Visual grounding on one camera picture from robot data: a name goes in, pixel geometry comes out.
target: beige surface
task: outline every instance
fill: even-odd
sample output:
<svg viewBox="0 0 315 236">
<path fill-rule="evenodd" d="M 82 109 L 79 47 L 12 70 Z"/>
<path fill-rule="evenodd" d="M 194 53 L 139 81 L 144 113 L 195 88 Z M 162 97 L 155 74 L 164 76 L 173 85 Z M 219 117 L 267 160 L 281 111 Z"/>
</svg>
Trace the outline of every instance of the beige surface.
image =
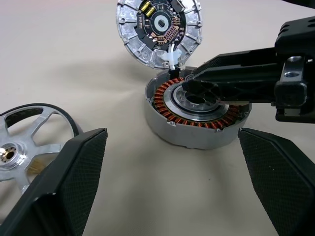
<svg viewBox="0 0 315 236">
<path fill-rule="evenodd" d="M 200 0 L 203 44 L 188 65 L 220 53 L 271 47 L 280 26 L 314 10 L 280 0 Z M 144 88 L 155 71 L 124 48 L 116 0 L 2 0 L 1 111 L 45 102 L 108 144 L 86 236 L 275 236 L 235 140 L 213 151 L 165 143 L 146 125 Z M 278 123 L 254 105 L 246 127 L 292 139 L 310 158 L 315 127 Z M 0 219 L 19 197 L 0 183 Z"/>
</svg>

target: electronic component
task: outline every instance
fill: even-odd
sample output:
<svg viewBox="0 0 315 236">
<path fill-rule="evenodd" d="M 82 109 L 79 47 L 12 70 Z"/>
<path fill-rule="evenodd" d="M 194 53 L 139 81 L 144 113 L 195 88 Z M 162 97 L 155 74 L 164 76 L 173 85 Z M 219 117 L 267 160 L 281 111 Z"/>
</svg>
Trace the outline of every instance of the electronic component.
<svg viewBox="0 0 315 236">
<path fill-rule="evenodd" d="M 148 48 L 152 49 L 155 45 L 156 45 L 156 42 L 154 42 L 154 39 L 152 37 L 149 37 L 149 36 L 145 36 L 142 40 Z"/>
<path fill-rule="evenodd" d="M 178 26 L 172 26 L 164 35 L 164 38 L 167 39 L 168 41 L 172 41 L 176 35 L 178 34 Z"/>
<path fill-rule="evenodd" d="M 159 11 L 163 11 L 163 10 L 164 10 L 164 5 L 163 5 L 163 4 L 157 5 L 157 9 L 158 9 Z"/>
<path fill-rule="evenodd" d="M 145 20 L 144 20 L 144 26 L 145 26 L 145 27 L 150 27 L 150 26 L 151 26 L 150 20 L 145 19 Z"/>
<path fill-rule="evenodd" d="M 173 16 L 173 25 L 180 26 L 181 25 L 181 19 L 177 16 Z"/>
<path fill-rule="evenodd" d="M 155 8 L 154 8 L 154 7 L 151 7 L 151 8 L 147 11 L 146 16 L 147 16 L 147 17 L 151 16 L 154 11 L 155 11 Z"/>
<path fill-rule="evenodd" d="M 144 3 L 144 5 L 142 6 L 142 8 L 140 8 L 140 10 L 141 10 L 141 11 L 145 11 L 149 6 L 150 6 L 150 2 L 147 1 L 146 3 Z"/>
<path fill-rule="evenodd" d="M 172 8 L 174 9 L 174 11 L 176 11 L 177 13 L 180 13 L 180 12 L 184 11 L 184 9 L 185 9 L 183 4 L 178 0 L 172 0 L 171 5 L 172 5 Z"/>
</svg>

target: wheel spoke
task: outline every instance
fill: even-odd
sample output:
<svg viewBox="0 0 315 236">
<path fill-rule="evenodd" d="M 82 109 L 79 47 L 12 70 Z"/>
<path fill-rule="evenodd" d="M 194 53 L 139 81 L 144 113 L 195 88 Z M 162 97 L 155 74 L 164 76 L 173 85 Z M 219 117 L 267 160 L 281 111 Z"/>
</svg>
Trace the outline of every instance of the wheel spoke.
<svg viewBox="0 0 315 236">
<path fill-rule="evenodd" d="M 47 144 L 36 147 L 35 156 L 49 153 L 59 153 L 63 148 L 62 144 Z"/>
<path fill-rule="evenodd" d="M 18 176 L 15 177 L 15 180 L 18 183 L 18 186 L 23 194 L 30 185 L 29 178 L 26 176 L 25 173 L 20 173 Z"/>
<path fill-rule="evenodd" d="M 54 113 L 51 109 L 44 109 L 42 114 L 34 120 L 31 126 L 25 131 L 25 134 L 33 138 L 34 134 L 39 130 L 39 128 L 49 119 L 49 117 Z"/>
</svg>

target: silver metal housing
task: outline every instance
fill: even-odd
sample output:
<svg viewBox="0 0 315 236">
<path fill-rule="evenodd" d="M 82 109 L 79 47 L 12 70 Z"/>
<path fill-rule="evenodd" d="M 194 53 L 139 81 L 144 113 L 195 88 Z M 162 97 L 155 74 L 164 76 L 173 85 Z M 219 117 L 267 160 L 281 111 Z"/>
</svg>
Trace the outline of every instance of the silver metal housing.
<svg viewBox="0 0 315 236">
<path fill-rule="evenodd" d="M 189 71 L 183 70 L 182 73 L 189 73 Z M 204 150 L 225 146 L 237 138 L 239 128 L 244 126 L 250 114 L 251 104 L 248 105 L 246 116 L 242 120 L 224 128 L 223 131 L 168 122 L 167 118 L 152 106 L 156 89 L 169 79 L 167 74 L 168 71 L 159 73 L 156 78 L 149 81 L 145 90 L 145 117 L 148 125 L 157 135 L 174 145 Z"/>
<path fill-rule="evenodd" d="M 29 110 L 43 109 L 40 116 L 25 131 L 10 135 L 7 129 L 6 118 L 15 113 Z M 68 119 L 58 110 L 45 106 L 28 106 L 20 109 L 12 110 L 0 117 L 0 181 L 15 179 L 22 193 L 26 191 L 30 185 L 26 171 L 34 158 L 39 155 L 48 153 L 59 153 L 63 148 L 63 144 L 48 144 L 37 146 L 33 141 L 33 136 L 39 128 L 49 119 L 52 114 L 62 116 L 71 126 Z M 8 152 L 12 154 L 10 158 L 6 158 Z"/>
<path fill-rule="evenodd" d="M 137 25 L 137 11 L 142 0 L 118 0 L 116 22 L 120 38 L 125 47 L 140 63 L 155 69 L 168 69 L 169 63 L 161 58 L 165 51 L 149 49 L 134 29 Z M 196 0 L 181 0 L 186 17 L 186 32 L 181 44 L 176 48 L 182 54 L 178 65 L 182 66 L 202 42 L 201 5 Z"/>
</svg>

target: white wire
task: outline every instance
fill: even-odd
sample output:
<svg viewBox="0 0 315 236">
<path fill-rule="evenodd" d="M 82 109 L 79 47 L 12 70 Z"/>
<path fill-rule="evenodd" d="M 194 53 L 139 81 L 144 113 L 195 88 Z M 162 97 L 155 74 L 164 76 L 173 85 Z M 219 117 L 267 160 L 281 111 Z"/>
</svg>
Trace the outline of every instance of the white wire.
<svg viewBox="0 0 315 236">
<path fill-rule="evenodd" d="M 175 43 L 172 43 L 171 45 L 169 45 L 168 52 L 172 53 L 174 51 L 174 47 L 175 47 Z M 175 70 L 175 66 L 174 65 L 170 66 L 169 68 L 170 68 L 170 70 Z"/>
</svg>

